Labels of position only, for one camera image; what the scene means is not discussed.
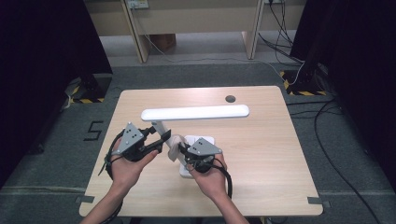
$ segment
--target white light bar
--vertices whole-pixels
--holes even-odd
[[[249,114],[247,105],[213,105],[146,109],[141,118],[144,121],[166,121],[181,119],[231,119],[244,118]]]

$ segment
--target floor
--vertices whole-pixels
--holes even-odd
[[[276,43],[278,31],[261,32],[266,40]],[[293,39],[295,31],[288,31]],[[259,39],[254,60],[248,60],[241,33],[177,34],[177,44],[163,54],[152,49],[146,63],[138,61],[134,42],[130,36],[101,36],[111,66],[145,66],[160,64],[199,63],[294,63],[267,47]],[[282,37],[279,45],[288,45]]]

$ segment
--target wooden table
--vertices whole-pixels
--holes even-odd
[[[86,196],[93,203],[82,203],[79,212],[86,216],[105,196],[111,185],[106,172],[98,176],[104,157],[117,133],[131,121],[144,129],[149,122],[140,115],[147,108],[247,105],[250,114],[243,119],[166,121],[172,133],[209,135],[223,150],[233,179],[233,201],[244,216],[315,216],[321,204],[312,176],[293,128],[288,109],[278,87],[227,87],[124,91],[110,122]],[[159,139],[150,135],[151,143]],[[179,175],[179,162],[167,157],[168,147],[150,163],[138,183],[124,199],[122,217],[215,217],[217,207],[199,190],[193,179]]]

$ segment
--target yellow and black hazard tape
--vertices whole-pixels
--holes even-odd
[[[73,96],[78,92],[79,86],[75,87],[72,93],[72,103],[76,104],[92,104],[92,103],[102,103],[105,98],[88,98],[88,99],[76,99]]]
[[[285,72],[281,71],[280,76],[283,78],[285,76]],[[286,93],[289,95],[326,95],[326,91],[294,91],[291,89],[289,82],[283,78],[283,85],[285,86]]]
[[[73,103],[76,104],[91,104],[91,103],[102,103],[105,100],[105,98],[99,98],[99,99],[73,99]]]

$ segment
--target gray carpet floor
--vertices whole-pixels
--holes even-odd
[[[274,63],[277,71],[290,68]],[[44,153],[26,155],[0,191],[0,223],[78,223],[78,197],[84,195],[120,93],[132,89],[269,86],[283,90],[318,193],[325,202],[318,217],[274,217],[274,223],[375,223],[367,206],[334,170],[361,194],[381,223],[396,223],[396,196],[379,165],[365,150],[343,108],[301,102],[329,101],[333,95],[291,96],[282,79],[263,63],[114,67],[105,100],[71,104],[59,113],[43,146]]]

